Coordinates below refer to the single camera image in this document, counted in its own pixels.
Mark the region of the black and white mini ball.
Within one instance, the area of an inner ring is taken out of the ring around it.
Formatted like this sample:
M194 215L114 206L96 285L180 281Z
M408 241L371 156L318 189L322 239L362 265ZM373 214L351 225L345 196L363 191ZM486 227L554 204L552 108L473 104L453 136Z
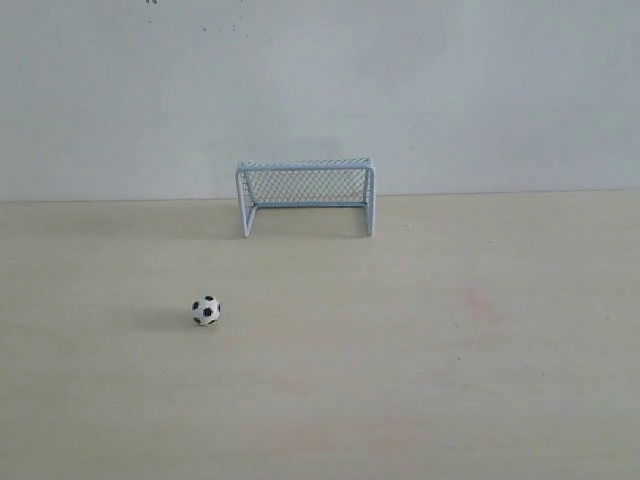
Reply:
M210 326L219 320L221 303L212 295L205 295L191 304L192 319L200 326Z

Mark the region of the small white soccer goal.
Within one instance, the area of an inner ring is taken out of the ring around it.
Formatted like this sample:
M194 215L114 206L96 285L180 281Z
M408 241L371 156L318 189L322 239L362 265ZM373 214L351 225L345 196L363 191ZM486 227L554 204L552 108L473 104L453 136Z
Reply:
M360 208L366 233L375 232L376 169L369 158L241 161L235 185L244 237L257 212L266 209Z

